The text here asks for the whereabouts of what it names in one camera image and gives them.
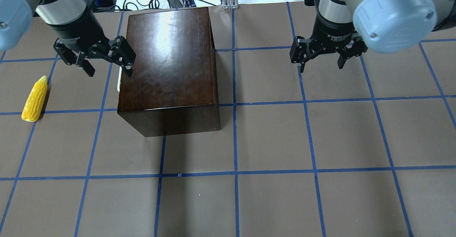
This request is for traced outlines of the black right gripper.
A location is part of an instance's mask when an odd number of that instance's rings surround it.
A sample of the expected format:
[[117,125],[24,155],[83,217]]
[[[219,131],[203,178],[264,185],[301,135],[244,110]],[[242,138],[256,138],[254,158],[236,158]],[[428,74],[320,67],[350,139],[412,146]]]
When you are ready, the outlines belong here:
[[317,14],[310,39],[301,36],[293,39],[290,61],[300,64],[300,73],[303,73],[308,61],[319,55],[337,52],[340,55],[337,65],[342,69],[347,60],[359,57],[367,50],[367,45],[352,22],[336,23]]

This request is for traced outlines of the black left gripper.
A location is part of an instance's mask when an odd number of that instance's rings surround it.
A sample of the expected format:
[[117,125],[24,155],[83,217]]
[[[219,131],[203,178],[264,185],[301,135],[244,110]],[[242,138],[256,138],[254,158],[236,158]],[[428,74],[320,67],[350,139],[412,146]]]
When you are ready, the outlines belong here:
[[89,77],[93,77],[95,69],[81,50],[88,49],[87,57],[106,60],[121,67],[122,71],[131,77],[132,66],[135,63],[136,53],[123,36],[109,40],[93,11],[86,8],[84,12],[70,23],[62,25],[49,24],[59,40],[53,48],[57,55],[67,65],[81,68]]

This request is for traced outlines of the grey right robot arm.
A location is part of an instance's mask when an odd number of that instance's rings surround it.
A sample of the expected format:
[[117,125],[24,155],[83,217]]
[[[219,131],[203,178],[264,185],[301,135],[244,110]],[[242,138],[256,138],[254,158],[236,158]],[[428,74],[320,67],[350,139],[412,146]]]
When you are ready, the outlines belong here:
[[309,60],[337,53],[347,60],[372,50],[394,53],[424,40],[431,32],[455,27],[455,0],[304,0],[316,8],[309,38],[296,36],[290,61],[304,71]]

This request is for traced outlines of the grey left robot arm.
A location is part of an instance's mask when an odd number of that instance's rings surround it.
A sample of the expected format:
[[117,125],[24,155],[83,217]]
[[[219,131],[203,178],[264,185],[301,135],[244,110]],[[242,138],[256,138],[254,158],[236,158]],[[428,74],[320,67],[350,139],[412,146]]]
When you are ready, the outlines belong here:
[[29,30],[36,13],[57,36],[53,48],[67,65],[75,65],[92,77],[89,59],[106,60],[133,74],[136,59],[125,37],[109,40],[86,0],[0,0],[0,46],[7,51]]

